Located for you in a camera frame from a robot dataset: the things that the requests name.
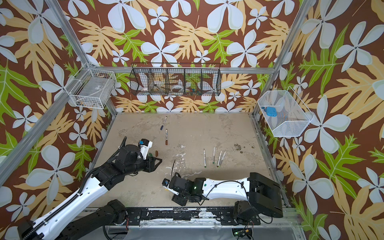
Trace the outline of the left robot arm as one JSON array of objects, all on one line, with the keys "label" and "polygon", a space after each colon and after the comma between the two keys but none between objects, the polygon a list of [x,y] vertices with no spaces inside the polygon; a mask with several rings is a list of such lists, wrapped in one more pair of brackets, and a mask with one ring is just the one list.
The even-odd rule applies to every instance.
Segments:
[{"label": "left robot arm", "polygon": [[127,175],[154,172],[162,159],[149,156],[152,142],[141,139],[137,145],[119,148],[99,167],[89,171],[80,188],[46,215],[27,221],[17,230],[21,240],[78,240],[90,232],[110,224],[124,223],[126,207],[118,200],[109,202],[94,213],[75,220],[96,199],[121,183]]}]

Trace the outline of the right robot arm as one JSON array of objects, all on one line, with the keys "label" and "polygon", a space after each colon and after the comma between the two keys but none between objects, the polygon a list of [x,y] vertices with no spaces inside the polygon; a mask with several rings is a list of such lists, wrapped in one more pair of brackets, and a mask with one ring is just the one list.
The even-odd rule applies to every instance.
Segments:
[{"label": "right robot arm", "polygon": [[231,218],[236,224],[260,224],[260,214],[271,219],[284,216],[280,185],[259,173],[250,173],[249,177],[240,180],[222,181],[209,178],[191,181],[175,173],[171,180],[163,179],[162,186],[174,194],[172,201],[180,206],[187,203],[202,205],[214,199],[235,199]]}]

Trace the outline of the light green capped marker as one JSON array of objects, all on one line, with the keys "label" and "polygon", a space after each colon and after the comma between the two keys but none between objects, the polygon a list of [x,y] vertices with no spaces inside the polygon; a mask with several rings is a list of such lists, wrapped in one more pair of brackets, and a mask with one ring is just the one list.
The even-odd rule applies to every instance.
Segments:
[{"label": "light green capped marker", "polygon": [[221,157],[221,160],[220,160],[220,162],[219,162],[219,167],[222,165],[225,156],[226,156],[226,151],[224,151],[224,153],[223,153],[223,155],[222,155],[222,157]]}]

